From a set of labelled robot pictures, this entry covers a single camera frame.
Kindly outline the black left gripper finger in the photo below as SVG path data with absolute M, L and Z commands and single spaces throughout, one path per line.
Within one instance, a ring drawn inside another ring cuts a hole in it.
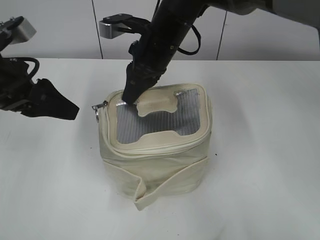
M 29 116 L 73 121 L 80 108 L 64 97 L 46 78 L 39 79 L 29 94 Z

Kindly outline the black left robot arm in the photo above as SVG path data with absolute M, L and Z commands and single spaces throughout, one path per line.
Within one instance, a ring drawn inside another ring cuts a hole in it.
M 33 82 L 40 63 L 32 57 L 0 58 L 0 109 L 29 118 L 75 120 L 80 110 L 46 78 Z

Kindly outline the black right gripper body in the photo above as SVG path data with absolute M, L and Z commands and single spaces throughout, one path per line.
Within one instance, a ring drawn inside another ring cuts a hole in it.
M 159 70 L 140 60 L 140 50 L 139 40 L 135 40 L 129 47 L 128 52 L 132 55 L 132 60 L 126 67 L 126 83 L 135 87 L 153 87 L 167 69 Z

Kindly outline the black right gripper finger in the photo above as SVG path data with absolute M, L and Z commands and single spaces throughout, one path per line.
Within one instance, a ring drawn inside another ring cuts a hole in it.
M 159 76 L 142 78 L 135 75 L 127 75 L 122 100 L 125 103 L 134 103 L 146 90 L 153 87 L 159 79 Z

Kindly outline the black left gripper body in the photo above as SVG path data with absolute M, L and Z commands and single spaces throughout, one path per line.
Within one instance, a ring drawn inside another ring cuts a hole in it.
M 50 116 L 50 81 L 36 83 L 27 78 L 0 80 L 0 109 L 20 112 L 26 117 Z

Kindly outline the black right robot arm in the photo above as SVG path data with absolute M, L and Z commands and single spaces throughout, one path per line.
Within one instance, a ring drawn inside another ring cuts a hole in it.
M 216 7 L 238 15 L 261 9 L 318 29 L 318 0 L 163 0 L 151 22 L 139 24 L 131 18 L 126 25 L 140 39 L 131 44 L 132 61 L 126 68 L 122 100 L 133 104 L 163 75 L 195 20 L 208 8 Z

